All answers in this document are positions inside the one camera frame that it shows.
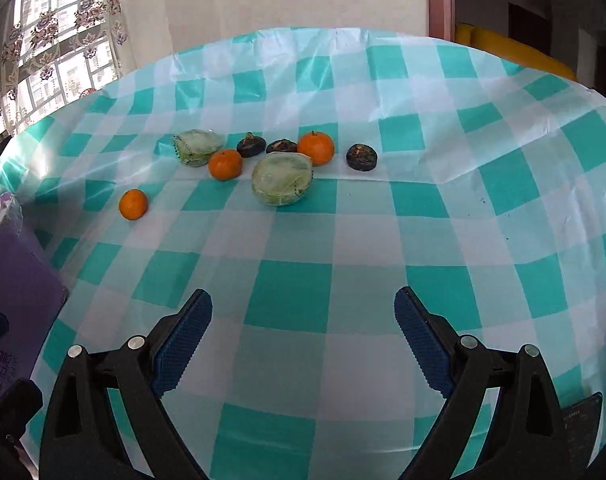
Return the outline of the dark mushroom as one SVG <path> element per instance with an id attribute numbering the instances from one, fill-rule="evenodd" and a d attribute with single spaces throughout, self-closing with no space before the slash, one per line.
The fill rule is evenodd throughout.
<path id="1" fill-rule="evenodd" d="M 237 143 L 236 150 L 242 158 L 260 155 L 266 150 L 266 141 L 252 132 L 248 132 Z"/>
<path id="2" fill-rule="evenodd" d="M 271 142 L 266 147 L 266 153 L 296 153 L 297 152 L 297 144 L 289 139 L 279 139 L 274 142 Z"/>
<path id="3" fill-rule="evenodd" d="M 345 154 L 347 166 L 357 171 L 371 171 L 378 163 L 377 152 L 369 145 L 353 144 Z"/>

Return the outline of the purple cardboard box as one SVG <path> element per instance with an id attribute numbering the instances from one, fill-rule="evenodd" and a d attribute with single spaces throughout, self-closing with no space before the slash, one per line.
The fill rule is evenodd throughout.
<path id="1" fill-rule="evenodd" d="M 0 397 L 28 379 L 69 292 L 18 200 L 0 196 Z"/>

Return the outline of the green fruit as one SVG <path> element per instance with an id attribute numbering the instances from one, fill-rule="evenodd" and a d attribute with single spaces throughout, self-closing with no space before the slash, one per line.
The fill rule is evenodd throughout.
<path id="1" fill-rule="evenodd" d="M 272 152 L 265 155 L 252 171 L 252 192 L 267 206 L 292 205 L 306 194 L 314 177 L 309 156 L 300 153 Z"/>
<path id="2" fill-rule="evenodd" d="M 210 158 L 225 144 L 225 136 L 212 130 L 191 129 L 173 136 L 178 160 L 186 166 L 207 165 Z"/>

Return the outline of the yellow chair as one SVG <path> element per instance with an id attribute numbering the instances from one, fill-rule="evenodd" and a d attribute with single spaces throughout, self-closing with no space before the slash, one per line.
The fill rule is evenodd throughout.
<path id="1" fill-rule="evenodd" d="M 570 66 L 526 44 L 493 32 L 493 30 L 458 23 L 455 26 L 455 41 L 521 66 L 576 81 L 576 75 Z"/>

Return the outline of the orange mandarin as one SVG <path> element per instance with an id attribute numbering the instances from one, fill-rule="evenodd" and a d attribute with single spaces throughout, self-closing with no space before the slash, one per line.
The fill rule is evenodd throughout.
<path id="1" fill-rule="evenodd" d="M 233 180 L 242 174 L 243 158 L 236 150 L 231 148 L 218 151 L 210 158 L 207 169 L 215 180 Z"/>
<path id="2" fill-rule="evenodd" d="M 297 141 L 297 151 L 307 156 L 313 166 L 323 166 L 335 156 L 335 142 L 327 133 L 309 131 Z"/>
<path id="3" fill-rule="evenodd" d="M 148 197 L 139 188 L 126 191 L 119 202 L 121 216 L 128 221 L 135 221 L 143 217 L 148 210 Z"/>

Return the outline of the teal checkered plastic tablecloth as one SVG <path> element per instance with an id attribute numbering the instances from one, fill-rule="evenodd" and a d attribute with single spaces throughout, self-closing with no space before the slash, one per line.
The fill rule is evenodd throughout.
<path id="1" fill-rule="evenodd" d="M 175 134 L 252 132 L 335 156 L 289 206 L 183 165 Z M 371 171 L 347 166 L 371 146 Z M 139 188 L 148 210 L 119 211 Z M 163 403 L 214 479 L 395 479 L 440 411 L 395 322 L 410 286 L 490 348 L 535 344 L 562 404 L 604 397 L 606 99 L 448 42 L 272 29 L 174 54 L 39 120 L 0 158 L 70 296 L 34 379 L 73 344 L 147 333 L 196 289 L 212 322 Z"/>

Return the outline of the floral lace curtain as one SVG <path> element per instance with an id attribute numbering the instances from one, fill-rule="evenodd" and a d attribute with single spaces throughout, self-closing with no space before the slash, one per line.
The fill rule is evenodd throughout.
<path id="1" fill-rule="evenodd" d="M 120 0 L 9 0 L 0 11 L 0 142 L 124 73 Z"/>

